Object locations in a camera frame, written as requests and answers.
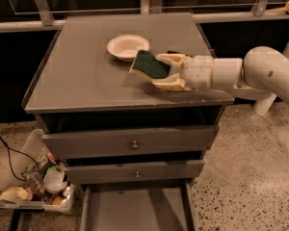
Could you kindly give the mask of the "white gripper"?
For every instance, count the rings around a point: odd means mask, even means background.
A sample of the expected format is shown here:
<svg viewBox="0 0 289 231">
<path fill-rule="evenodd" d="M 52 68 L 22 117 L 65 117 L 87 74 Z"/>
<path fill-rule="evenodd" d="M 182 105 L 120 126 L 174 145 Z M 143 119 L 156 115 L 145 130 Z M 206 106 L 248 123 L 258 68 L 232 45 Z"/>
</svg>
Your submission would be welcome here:
<svg viewBox="0 0 289 231">
<path fill-rule="evenodd" d="M 179 53 L 158 54 L 155 58 L 172 67 L 183 68 L 183 78 L 173 74 L 165 79 L 153 79 L 152 84 L 160 90 L 189 91 L 210 90 L 214 59 L 211 56 L 189 56 Z"/>
</svg>

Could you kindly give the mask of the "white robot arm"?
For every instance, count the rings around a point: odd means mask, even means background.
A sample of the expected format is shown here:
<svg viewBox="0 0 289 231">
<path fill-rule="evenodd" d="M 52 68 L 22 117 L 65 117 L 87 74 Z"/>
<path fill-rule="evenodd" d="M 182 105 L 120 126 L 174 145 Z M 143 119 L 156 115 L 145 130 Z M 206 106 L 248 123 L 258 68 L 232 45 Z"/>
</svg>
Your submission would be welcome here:
<svg viewBox="0 0 289 231">
<path fill-rule="evenodd" d="M 258 101 L 260 114 L 268 111 L 272 95 L 289 105 L 289 59 L 273 48 L 255 47 L 243 59 L 183 54 L 159 54 L 156 59 L 171 66 L 168 77 L 152 82 L 161 90 L 222 90 Z"/>
</svg>

